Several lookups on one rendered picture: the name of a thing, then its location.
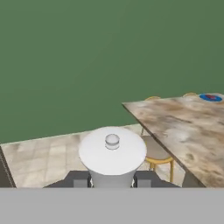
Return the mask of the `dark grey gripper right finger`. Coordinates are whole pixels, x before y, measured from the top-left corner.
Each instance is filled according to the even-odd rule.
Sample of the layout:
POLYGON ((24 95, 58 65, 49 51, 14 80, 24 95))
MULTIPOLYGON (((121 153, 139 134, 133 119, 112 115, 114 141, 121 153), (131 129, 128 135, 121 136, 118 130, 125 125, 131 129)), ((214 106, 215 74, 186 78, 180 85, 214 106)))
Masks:
POLYGON ((133 180, 135 188, 176 187, 173 183, 162 180, 154 171, 136 171, 133 180))

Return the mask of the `white round knobbed object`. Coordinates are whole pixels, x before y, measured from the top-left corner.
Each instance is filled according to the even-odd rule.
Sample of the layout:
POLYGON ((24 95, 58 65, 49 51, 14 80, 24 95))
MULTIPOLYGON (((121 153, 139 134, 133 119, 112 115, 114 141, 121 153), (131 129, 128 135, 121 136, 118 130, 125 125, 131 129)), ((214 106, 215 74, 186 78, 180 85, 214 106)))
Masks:
POLYGON ((131 188, 146 158, 144 140, 122 127, 95 129, 79 145, 79 157, 89 170, 94 188, 131 188))

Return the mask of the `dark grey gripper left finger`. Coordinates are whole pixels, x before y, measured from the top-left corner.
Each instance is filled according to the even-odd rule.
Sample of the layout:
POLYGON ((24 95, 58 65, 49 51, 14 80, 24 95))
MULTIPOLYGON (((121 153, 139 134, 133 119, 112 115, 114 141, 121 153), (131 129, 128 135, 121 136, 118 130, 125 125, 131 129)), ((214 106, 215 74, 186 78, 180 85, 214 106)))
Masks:
POLYGON ((89 171, 70 171, 66 177, 47 187, 53 188, 90 188, 91 175, 89 171))

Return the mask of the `blue plate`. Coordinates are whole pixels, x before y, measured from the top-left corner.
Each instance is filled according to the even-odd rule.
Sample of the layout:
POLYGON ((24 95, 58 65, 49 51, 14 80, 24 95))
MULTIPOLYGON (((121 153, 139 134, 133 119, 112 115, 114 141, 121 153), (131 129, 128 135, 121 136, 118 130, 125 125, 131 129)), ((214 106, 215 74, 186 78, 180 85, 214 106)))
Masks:
POLYGON ((210 99, 207 99, 206 98, 206 95, 210 95, 210 94, 201 94, 199 97, 202 99, 202 100, 205 100, 205 101, 208 101, 208 102, 221 102, 222 101, 222 98, 216 94, 211 94, 211 95, 214 95, 216 96, 216 99, 215 100, 210 100, 210 99))

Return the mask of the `marble top dining table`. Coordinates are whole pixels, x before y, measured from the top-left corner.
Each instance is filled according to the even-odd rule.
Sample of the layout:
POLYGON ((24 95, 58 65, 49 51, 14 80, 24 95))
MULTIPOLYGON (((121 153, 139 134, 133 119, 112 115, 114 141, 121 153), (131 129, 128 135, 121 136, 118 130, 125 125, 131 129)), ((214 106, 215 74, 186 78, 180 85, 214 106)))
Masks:
POLYGON ((185 170, 183 186, 224 188, 224 94, 219 97, 180 96, 123 106, 185 170))

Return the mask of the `dark brown cabinet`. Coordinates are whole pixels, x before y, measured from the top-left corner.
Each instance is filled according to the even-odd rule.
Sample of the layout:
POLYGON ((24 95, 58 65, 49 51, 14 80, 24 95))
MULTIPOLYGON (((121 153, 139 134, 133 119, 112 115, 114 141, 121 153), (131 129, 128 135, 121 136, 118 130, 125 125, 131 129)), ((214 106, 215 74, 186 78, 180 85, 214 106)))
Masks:
POLYGON ((4 156, 2 147, 0 146, 0 187, 16 188, 16 184, 11 175, 11 171, 4 156))

